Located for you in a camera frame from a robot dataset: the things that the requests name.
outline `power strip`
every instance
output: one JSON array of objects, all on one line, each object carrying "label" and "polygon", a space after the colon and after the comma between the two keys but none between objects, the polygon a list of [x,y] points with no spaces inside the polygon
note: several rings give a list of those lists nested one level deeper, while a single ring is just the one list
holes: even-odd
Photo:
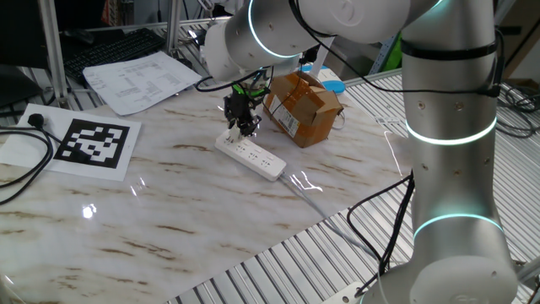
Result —
[{"label": "power strip", "polygon": [[262,175],[270,182],[277,181],[284,172],[287,163],[276,155],[252,143],[247,138],[234,141],[234,143],[231,143],[228,138],[229,130],[216,139],[215,147],[242,165]]}]

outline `computer monitor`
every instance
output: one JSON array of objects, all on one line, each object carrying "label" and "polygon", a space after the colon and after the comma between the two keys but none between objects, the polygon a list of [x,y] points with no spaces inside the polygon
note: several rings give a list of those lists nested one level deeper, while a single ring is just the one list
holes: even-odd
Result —
[{"label": "computer monitor", "polygon": [[[101,26],[105,0],[55,0],[60,31]],[[14,67],[49,68],[38,0],[0,0],[0,106],[38,95]]]}]

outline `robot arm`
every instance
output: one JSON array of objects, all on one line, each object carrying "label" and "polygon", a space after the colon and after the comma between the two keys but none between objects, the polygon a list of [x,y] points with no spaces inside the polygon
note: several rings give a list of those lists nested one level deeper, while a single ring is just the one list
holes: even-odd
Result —
[{"label": "robot arm", "polygon": [[[300,0],[307,24],[352,41],[382,41],[436,4],[437,0]],[[294,66],[316,45],[292,13],[294,0],[250,0],[225,24],[207,33],[207,62],[218,80],[238,79],[260,67]]]},{"label": "robot arm", "polygon": [[[250,0],[226,24],[210,29],[210,73],[239,79],[298,60],[316,43],[292,13],[295,4]],[[298,4],[304,21],[323,35],[371,43],[402,30],[416,182],[414,253],[409,263],[385,273],[362,303],[511,303],[517,279],[493,198],[496,99],[478,90],[491,83],[497,65],[492,0]]]}]

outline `black keyboard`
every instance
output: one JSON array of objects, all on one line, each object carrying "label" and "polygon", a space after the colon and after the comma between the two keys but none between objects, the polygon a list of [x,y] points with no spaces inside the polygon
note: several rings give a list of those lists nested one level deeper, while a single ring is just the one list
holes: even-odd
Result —
[{"label": "black keyboard", "polygon": [[84,82],[83,70],[107,63],[122,62],[161,48],[165,39],[152,30],[140,29],[126,34],[117,42],[102,44],[79,53],[64,63],[66,75]]}]

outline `marble table surface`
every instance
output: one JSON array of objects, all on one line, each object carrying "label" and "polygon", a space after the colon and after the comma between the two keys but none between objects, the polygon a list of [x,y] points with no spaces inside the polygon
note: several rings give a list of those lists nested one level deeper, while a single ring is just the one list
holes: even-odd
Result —
[{"label": "marble table surface", "polygon": [[[124,117],[143,123],[124,182],[44,172],[0,206],[0,274],[15,302],[160,304],[321,221],[282,183],[214,148],[226,94],[182,92]],[[322,143],[300,149],[266,115],[252,139],[328,214],[410,170],[404,141],[340,100],[347,124]],[[0,165],[0,182],[25,170]]]}]

